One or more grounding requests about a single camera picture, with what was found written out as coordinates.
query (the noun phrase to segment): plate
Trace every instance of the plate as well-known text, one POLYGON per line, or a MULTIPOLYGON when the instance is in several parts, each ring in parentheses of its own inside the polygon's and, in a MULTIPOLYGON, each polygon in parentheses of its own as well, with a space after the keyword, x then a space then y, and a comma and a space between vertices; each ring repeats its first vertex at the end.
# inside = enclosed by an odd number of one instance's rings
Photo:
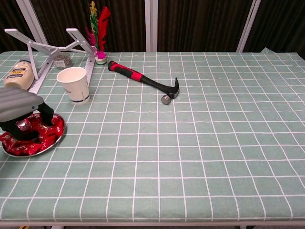
MULTIPOLYGON (((62 136, 63 136, 63 133, 65 132, 65 128, 66 128, 65 121, 64 121, 63 117, 61 117, 59 114, 54 113, 53 117, 54 117, 54 116, 58 116, 59 118, 61 118, 61 119, 63 120, 63 132, 62 132, 62 136)), ((23 125, 25 125, 24 120, 17 122, 17 126, 23 126, 23 125)), ((2 148, 3 148, 3 151, 4 151, 5 154, 7 154, 7 155, 9 155, 9 156, 12 156, 12 157, 19 157, 19 158, 20 158, 20 157, 37 156, 37 155, 39 155, 39 154, 42 154, 42 153, 46 152, 46 151, 47 151, 48 149, 50 149, 51 147, 53 147, 56 143, 58 143, 58 142, 60 141, 60 139, 62 138, 62 136, 60 136, 60 137, 59 137, 51 146, 49 146, 48 148, 46 148, 46 149, 44 149, 44 150, 42 150, 42 151, 40 151, 40 152, 38 152, 38 153, 35 153, 35 154, 33 154, 33 155, 16 156, 16 155, 13 155, 13 154, 10 154, 9 152, 7 152, 3 145, 2 145, 2 148)))

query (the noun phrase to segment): hammer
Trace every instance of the hammer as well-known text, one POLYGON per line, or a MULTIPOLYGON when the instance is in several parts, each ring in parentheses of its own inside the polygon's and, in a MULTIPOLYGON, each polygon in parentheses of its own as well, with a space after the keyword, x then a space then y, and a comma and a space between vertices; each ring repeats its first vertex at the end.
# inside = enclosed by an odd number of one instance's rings
POLYGON ((142 73, 139 73, 135 70, 127 68, 114 61, 110 61, 108 63, 108 70, 120 73, 133 80, 148 84, 148 85, 153 86, 153 87, 159 89, 160 91, 166 93, 166 95, 164 95, 161 98, 161 102, 165 105, 169 104, 171 102, 171 100, 176 98, 179 94, 179 83, 178 83, 177 78, 175 79, 175 87, 169 87, 169 86, 163 85, 161 83, 158 83, 154 80, 151 80, 150 78, 146 77, 142 73))

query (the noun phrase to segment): green feather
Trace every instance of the green feather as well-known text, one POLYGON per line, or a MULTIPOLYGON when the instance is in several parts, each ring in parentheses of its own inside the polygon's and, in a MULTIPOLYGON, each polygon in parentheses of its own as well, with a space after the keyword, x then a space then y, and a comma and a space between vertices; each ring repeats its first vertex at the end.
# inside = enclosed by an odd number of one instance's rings
POLYGON ((100 47, 99 47, 99 42, 98 42, 98 39, 99 39, 99 27, 98 27, 98 20, 96 18, 96 16, 94 14, 92 14, 90 16, 90 21, 91 21, 91 28, 92 28, 92 33, 94 34, 94 37, 95 37, 95 40, 96 40, 96 49, 99 50, 100 47))

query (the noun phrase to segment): red candy wrapper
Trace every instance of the red candy wrapper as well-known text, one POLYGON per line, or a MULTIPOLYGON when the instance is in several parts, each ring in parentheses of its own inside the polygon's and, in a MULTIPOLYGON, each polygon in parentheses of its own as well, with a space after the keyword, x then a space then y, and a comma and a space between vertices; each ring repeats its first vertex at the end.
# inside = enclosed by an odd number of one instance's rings
POLYGON ((0 141, 4 149, 15 156, 33 155, 47 149, 56 142, 56 140, 63 135, 64 122, 63 119, 57 115, 52 118, 53 126, 47 126, 42 122, 41 114, 34 113, 26 118, 19 129, 25 133, 38 131, 37 139, 30 141, 18 141, 9 133, 5 132, 0 135, 0 141))
POLYGON ((44 149, 50 147, 51 145, 53 145, 53 143, 56 141, 56 139, 57 139, 56 135, 47 136, 42 142, 41 150, 44 150, 44 149))
POLYGON ((33 154, 37 153, 41 147, 42 147, 42 144, 31 143, 25 147, 23 152, 28 155, 33 155, 33 154))

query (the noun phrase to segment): white paper cup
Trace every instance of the white paper cup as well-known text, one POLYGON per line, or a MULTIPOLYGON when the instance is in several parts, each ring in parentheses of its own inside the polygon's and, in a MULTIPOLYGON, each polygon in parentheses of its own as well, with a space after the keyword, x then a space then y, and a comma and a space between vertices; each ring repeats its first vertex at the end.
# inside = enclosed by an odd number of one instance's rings
POLYGON ((81 67, 66 68, 57 74, 57 81, 61 83, 73 103, 84 104, 90 99, 85 69, 81 67))

